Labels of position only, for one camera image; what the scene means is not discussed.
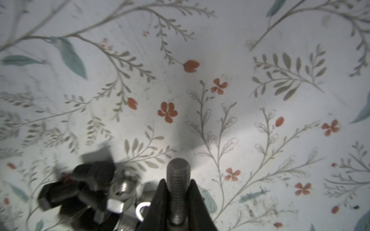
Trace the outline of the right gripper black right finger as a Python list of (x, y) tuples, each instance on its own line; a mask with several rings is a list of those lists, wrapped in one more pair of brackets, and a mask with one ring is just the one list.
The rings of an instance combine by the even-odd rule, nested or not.
[(190, 231), (218, 231), (206, 208), (195, 180), (188, 189), (188, 226)]

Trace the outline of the grey threaded bolt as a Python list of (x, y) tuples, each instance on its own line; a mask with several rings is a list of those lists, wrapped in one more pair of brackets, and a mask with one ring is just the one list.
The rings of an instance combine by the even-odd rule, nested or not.
[(190, 164), (175, 158), (167, 165), (168, 220), (172, 225), (183, 224), (188, 217), (188, 188)]

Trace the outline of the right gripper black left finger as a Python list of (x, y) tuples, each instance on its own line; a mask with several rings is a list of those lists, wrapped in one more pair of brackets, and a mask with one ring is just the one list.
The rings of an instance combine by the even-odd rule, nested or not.
[(149, 211), (144, 220), (138, 225), (137, 231), (166, 231), (167, 230), (168, 190), (166, 180), (161, 179)]

